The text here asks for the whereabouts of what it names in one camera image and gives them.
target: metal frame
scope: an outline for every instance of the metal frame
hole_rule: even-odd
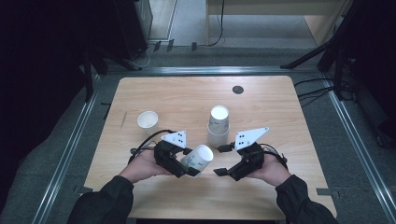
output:
[[[157,67],[148,68],[142,71],[125,72],[123,71],[112,71],[112,74],[124,74],[127,77],[166,77],[166,76],[262,76],[262,75],[282,75],[290,73],[318,73],[318,69],[312,66],[299,66],[292,70],[280,69],[279,66],[251,66],[251,67],[240,67],[240,66],[212,66],[212,67]],[[59,189],[64,180],[64,176],[67,172],[70,161],[73,158],[75,149],[78,144],[78,140],[85,127],[85,123],[91,114],[93,104],[96,99],[97,89],[100,87],[102,79],[96,75],[94,80],[94,86],[96,87],[93,95],[89,102],[87,102],[78,118],[78,122],[70,136],[69,142],[64,150],[64,154],[58,163],[58,167],[47,186],[45,195],[39,205],[33,223],[45,223],[50,209],[56,199]],[[331,82],[325,81],[324,85],[330,87]],[[350,141],[357,153],[361,165],[367,174],[375,194],[382,205],[384,212],[389,219],[390,223],[396,223],[396,205],[394,199],[390,193],[389,188],[384,182],[381,174],[378,172],[374,162],[372,161],[370,154],[363,144],[359,133],[357,132],[350,116],[347,113],[347,109],[343,102],[338,101],[337,96],[334,92],[330,92],[330,98],[337,111],[340,120],[343,122],[346,132],[349,136]]]

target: white paper cup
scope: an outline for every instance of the white paper cup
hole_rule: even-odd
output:
[[[158,115],[154,111],[145,111],[137,118],[137,124],[147,135],[152,135],[158,129]]]
[[[220,146],[227,145],[229,132],[230,132],[230,126],[228,126],[228,129],[225,133],[215,134],[210,131],[209,125],[208,125],[207,126],[207,144],[213,148],[218,148]]]
[[[229,111],[223,105],[216,105],[210,111],[209,130],[213,134],[224,134],[229,130]]]
[[[213,161],[213,152],[210,147],[200,145],[180,160],[185,167],[192,167],[200,173]]]

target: black hole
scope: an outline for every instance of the black hole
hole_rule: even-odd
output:
[[[244,88],[241,86],[234,86],[233,87],[233,93],[235,94],[241,94],[242,92],[244,92]]]

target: floor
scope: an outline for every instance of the floor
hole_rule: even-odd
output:
[[[150,3],[153,30],[156,34],[158,30],[163,30],[162,35],[155,35],[152,41],[161,40],[167,44],[168,40],[173,39],[174,46],[191,46],[192,42],[206,44],[204,0],[167,0],[167,4],[151,0]],[[210,16],[209,20],[209,43],[213,44],[220,37],[221,16]],[[304,16],[224,15],[222,28],[223,34],[215,47],[310,49],[317,46]]]

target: black jacket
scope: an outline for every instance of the black jacket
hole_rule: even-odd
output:
[[[76,202],[67,223],[122,223],[134,203],[132,185],[121,176],[114,176],[99,192],[85,193]],[[334,224],[332,213],[322,204],[308,197],[306,183],[292,175],[276,187],[276,202],[285,216],[294,224]]]

